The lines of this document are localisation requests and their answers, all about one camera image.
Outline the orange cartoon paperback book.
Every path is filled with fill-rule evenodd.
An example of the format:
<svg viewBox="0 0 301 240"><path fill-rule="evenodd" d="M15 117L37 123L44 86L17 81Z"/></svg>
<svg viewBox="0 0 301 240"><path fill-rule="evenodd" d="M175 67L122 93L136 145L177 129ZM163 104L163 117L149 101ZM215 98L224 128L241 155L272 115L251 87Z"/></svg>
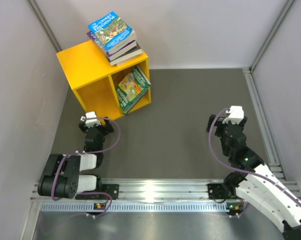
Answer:
<svg viewBox="0 0 301 240"><path fill-rule="evenodd" d="M150 99L150 90L147 90L143 95L140 95L138 99L136 99L132 104L131 106L128 108L131 109L132 106L134 106L136 104L136 102L138 102L139 100L143 100L143 103L144 103L144 106L149 104L151 102L151 99Z"/></svg>

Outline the dark green treehouse book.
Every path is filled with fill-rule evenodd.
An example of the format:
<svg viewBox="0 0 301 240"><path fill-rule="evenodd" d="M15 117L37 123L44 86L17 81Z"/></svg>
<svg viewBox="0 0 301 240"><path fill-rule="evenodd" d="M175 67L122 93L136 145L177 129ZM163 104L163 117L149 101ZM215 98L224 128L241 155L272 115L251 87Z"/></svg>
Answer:
<svg viewBox="0 0 301 240"><path fill-rule="evenodd" d="M149 90L150 86L150 80L136 65L115 88L121 111L125 113L140 95Z"/></svg>

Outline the dark brown paperback book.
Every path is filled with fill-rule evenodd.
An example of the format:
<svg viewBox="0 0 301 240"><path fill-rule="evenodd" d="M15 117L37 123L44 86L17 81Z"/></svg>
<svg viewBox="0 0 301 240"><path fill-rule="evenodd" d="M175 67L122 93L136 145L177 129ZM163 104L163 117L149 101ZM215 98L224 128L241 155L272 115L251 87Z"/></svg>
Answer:
<svg viewBox="0 0 301 240"><path fill-rule="evenodd" d="M143 53L143 50L140 47L140 45L137 43L136 46L134 48L132 48L131 50L125 52L123 55L121 55L113 60L108 59L108 62L111 66L115 66L115 65L119 66L135 57L140 56L142 53Z"/></svg>

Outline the purple 52-storey treehouse book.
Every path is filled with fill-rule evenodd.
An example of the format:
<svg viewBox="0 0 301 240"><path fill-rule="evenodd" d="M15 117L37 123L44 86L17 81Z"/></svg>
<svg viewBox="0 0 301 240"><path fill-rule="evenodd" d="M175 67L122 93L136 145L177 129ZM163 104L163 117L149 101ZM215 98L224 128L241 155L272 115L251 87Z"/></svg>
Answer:
<svg viewBox="0 0 301 240"><path fill-rule="evenodd" d="M99 49L104 53L109 61L115 60L116 58L120 57L121 55L137 46L136 40L132 40L127 43L120 43L119 46L115 46L107 50L106 47L99 42L98 38L91 31L88 31L86 34L99 47Z"/></svg>

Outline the light blue 26-storey treehouse book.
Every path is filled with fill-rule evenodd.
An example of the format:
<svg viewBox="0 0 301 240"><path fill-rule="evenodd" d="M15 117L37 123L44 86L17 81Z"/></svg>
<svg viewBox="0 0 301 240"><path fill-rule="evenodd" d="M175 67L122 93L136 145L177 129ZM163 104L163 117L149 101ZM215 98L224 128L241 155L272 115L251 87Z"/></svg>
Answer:
<svg viewBox="0 0 301 240"><path fill-rule="evenodd" d="M136 32L114 11L90 23L89 30L110 50L119 44L137 40Z"/></svg>

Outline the blue 91-storey treehouse book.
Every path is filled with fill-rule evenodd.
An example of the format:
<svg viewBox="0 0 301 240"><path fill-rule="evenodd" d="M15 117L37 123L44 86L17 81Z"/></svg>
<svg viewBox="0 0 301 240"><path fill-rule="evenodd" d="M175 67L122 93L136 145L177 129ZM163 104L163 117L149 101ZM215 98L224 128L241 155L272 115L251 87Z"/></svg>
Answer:
<svg viewBox="0 0 301 240"><path fill-rule="evenodd" d="M144 106L144 101L141 99L141 100L137 101L137 102L135 103L135 105L132 105L132 106L131 106L131 109L129 109L129 110L126 111L126 112L122 112L122 113L123 113L124 115L127 115L127 114L130 114L131 112L134 112L134 111L136 111L136 110L142 108L143 106Z"/></svg>

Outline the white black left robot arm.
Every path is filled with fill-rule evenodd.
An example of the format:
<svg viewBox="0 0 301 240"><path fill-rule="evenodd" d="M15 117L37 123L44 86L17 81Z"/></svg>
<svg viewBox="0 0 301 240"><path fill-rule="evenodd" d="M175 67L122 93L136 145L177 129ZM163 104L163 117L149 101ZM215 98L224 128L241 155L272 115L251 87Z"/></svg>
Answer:
<svg viewBox="0 0 301 240"><path fill-rule="evenodd" d="M98 175L81 174L82 171L97 169L103 162L105 136L114 132L109 120L105 124L90 120L78 124L84 133L83 153L65 158L63 154L49 155L37 185L40 196L57 199L72 199L86 192L91 198L102 196L104 187Z"/></svg>

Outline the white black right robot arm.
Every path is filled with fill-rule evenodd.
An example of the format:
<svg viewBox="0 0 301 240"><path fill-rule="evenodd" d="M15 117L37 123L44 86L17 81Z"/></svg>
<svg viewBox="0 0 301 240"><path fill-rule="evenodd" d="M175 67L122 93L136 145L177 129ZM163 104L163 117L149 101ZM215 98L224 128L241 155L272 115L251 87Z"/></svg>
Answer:
<svg viewBox="0 0 301 240"><path fill-rule="evenodd" d="M239 198L259 210L281 232L286 240L301 240L301 200L293 194L247 146L243 117L232 123L220 114L211 115L206 131L220 139L225 165L232 172L223 180L223 191L229 199Z"/></svg>

